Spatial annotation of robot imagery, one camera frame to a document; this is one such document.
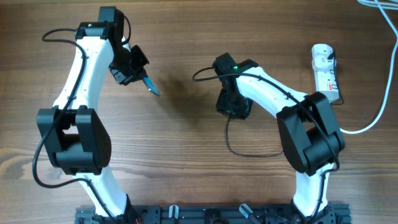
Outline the turquoise screen smartphone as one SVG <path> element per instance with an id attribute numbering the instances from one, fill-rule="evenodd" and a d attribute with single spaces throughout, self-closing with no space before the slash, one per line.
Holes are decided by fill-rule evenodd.
<path id="1" fill-rule="evenodd" d="M 159 90 L 156 88 L 156 86 L 154 85 L 154 83 L 152 82 L 152 80 L 149 77 L 144 77 L 142 79 L 143 83 L 145 84 L 145 86 L 147 87 L 148 91 L 151 92 L 152 94 L 159 96 Z"/>

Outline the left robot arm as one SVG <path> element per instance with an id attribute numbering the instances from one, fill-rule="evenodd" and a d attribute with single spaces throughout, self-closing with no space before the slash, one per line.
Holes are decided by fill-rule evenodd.
<path id="1" fill-rule="evenodd" d="M 37 114 L 42 137 L 37 148 L 93 201 L 78 223 L 139 223 L 140 215 L 109 167 L 111 138 L 97 110 L 107 72 L 120 85 L 142 81 L 158 95 L 145 70 L 149 61 L 140 47 L 129 45 L 130 22 L 114 6 L 101 7 L 97 21 L 82 22 L 73 32 L 76 52 L 65 86 L 53 106 Z"/>

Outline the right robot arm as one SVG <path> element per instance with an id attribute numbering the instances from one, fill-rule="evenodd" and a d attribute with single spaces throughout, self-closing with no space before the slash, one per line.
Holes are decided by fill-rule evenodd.
<path id="1" fill-rule="evenodd" d="M 253 103 L 277 120 L 282 150 L 296 171 L 293 204 L 300 216 L 313 223 L 328 204 L 329 175 L 340 169 L 338 154 L 345 140 L 323 93 L 295 91 L 270 77 L 253 60 L 236 62 L 229 53 L 212 64 L 222 89 L 216 103 L 229 119 L 246 119 Z"/>

